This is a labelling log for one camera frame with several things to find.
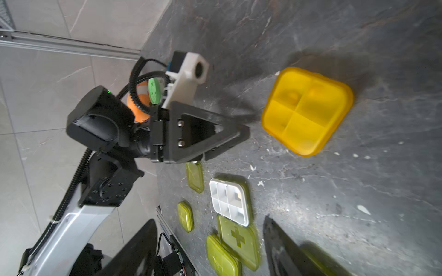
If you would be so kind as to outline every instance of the white debris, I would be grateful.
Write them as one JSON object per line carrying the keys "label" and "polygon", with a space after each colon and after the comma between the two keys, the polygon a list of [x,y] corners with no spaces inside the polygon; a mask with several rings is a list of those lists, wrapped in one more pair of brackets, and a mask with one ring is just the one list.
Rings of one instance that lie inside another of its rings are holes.
{"label": "white debris", "polygon": [[357,207],[358,207],[358,210],[359,210],[359,211],[361,211],[361,212],[363,212],[363,213],[366,213],[367,215],[370,215],[370,216],[371,216],[370,212],[367,210],[367,208],[365,208],[365,206],[358,205]]}

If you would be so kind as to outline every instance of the olive green pill box lid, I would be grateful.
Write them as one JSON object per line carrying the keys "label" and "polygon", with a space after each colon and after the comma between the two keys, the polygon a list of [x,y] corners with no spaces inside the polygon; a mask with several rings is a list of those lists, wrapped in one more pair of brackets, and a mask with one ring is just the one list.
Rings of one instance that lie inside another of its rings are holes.
{"label": "olive green pill box lid", "polygon": [[223,247],[252,271],[256,271],[259,267],[259,249],[251,227],[241,226],[223,216],[217,218]]}
{"label": "olive green pill box lid", "polygon": [[194,229],[192,208],[184,201],[178,203],[178,218],[187,233]]}
{"label": "olive green pill box lid", "polygon": [[186,163],[187,183],[197,193],[204,191],[204,178],[202,177],[202,167],[200,162]]}
{"label": "olive green pill box lid", "polygon": [[218,276],[241,276],[241,263],[227,252],[215,235],[207,237],[207,258]]}

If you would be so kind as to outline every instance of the metal grate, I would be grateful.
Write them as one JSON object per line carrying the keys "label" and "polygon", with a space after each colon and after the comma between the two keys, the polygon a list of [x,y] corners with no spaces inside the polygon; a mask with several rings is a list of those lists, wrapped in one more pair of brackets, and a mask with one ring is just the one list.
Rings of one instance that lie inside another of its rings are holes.
{"label": "metal grate", "polygon": [[5,0],[0,0],[0,31],[14,31],[14,22],[6,6]]}

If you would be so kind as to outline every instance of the yellow pill box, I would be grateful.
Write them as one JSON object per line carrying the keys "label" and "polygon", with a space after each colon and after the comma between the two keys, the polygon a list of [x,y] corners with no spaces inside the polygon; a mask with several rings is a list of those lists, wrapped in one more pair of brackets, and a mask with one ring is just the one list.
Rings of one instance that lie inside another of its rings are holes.
{"label": "yellow pill box", "polygon": [[179,223],[186,232],[192,231],[194,229],[192,208],[185,201],[178,203],[177,208]]}
{"label": "yellow pill box", "polygon": [[279,74],[261,123],[294,153],[317,154],[353,105],[353,92],[341,82],[301,68]]}

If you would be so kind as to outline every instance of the black metal bracket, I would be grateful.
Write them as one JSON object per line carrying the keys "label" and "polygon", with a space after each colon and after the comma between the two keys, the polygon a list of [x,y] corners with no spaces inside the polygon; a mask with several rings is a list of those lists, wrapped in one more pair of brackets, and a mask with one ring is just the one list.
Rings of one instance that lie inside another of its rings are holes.
{"label": "black metal bracket", "polygon": [[137,178],[144,172],[135,160],[112,151],[95,153],[89,160],[89,186],[81,195],[78,205],[120,206]]}
{"label": "black metal bracket", "polygon": [[[222,128],[218,133],[215,131],[217,127]],[[202,154],[206,160],[212,159],[249,136],[249,128],[237,124],[233,118],[172,102],[164,162],[188,162]]]}
{"label": "black metal bracket", "polygon": [[172,245],[180,252],[181,257],[183,258],[183,266],[186,270],[187,276],[195,276],[195,267],[192,265],[192,262],[189,260],[189,257],[184,252],[184,249],[179,245],[178,240],[175,238],[174,235],[170,236],[170,240]]}
{"label": "black metal bracket", "polygon": [[325,276],[269,216],[264,219],[263,233],[271,276]]}

